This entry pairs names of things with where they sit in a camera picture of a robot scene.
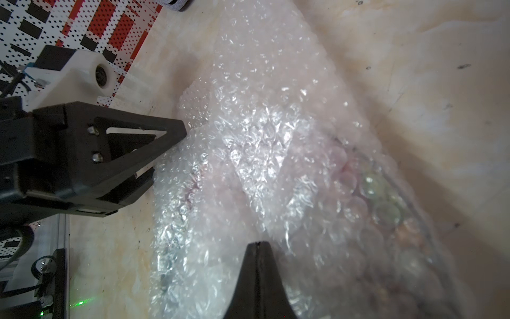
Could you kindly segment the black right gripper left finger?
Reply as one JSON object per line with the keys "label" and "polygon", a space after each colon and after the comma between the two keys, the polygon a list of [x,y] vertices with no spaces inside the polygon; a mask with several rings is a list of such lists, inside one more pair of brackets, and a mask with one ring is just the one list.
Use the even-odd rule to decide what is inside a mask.
{"label": "black right gripper left finger", "polygon": [[236,287],[224,318],[258,317],[258,243],[247,246]]}

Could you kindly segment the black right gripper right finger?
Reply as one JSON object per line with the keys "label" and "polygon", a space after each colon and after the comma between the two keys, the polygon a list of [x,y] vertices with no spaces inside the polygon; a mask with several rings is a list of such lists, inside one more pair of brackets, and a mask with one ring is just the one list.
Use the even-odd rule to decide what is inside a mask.
{"label": "black right gripper right finger", "polygon": [[258,243],[258,318],[297,318],[268,242]]}

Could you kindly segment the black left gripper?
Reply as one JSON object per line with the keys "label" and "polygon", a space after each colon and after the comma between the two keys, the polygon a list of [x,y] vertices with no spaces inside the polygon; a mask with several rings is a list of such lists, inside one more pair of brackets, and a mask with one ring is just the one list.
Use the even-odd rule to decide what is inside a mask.
{"label": "black left gripper", "polygon": [[187,135],[183,121],[84,102],[25,112],[1,99],[1,227],[65,213],[107,217],[154,183],[136,173]]}

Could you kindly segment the clear bubble wrap sheet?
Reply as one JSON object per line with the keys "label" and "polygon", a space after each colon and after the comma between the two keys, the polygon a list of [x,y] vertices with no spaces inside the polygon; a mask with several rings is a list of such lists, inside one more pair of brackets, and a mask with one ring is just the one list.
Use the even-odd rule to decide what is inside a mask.
{"label": "clear bubble wrap sheet", "polygon": [[468,318],[428,215],[292,1],[223,1],[156,166],[151,318],[224,318],[268,242],[297,318]]}

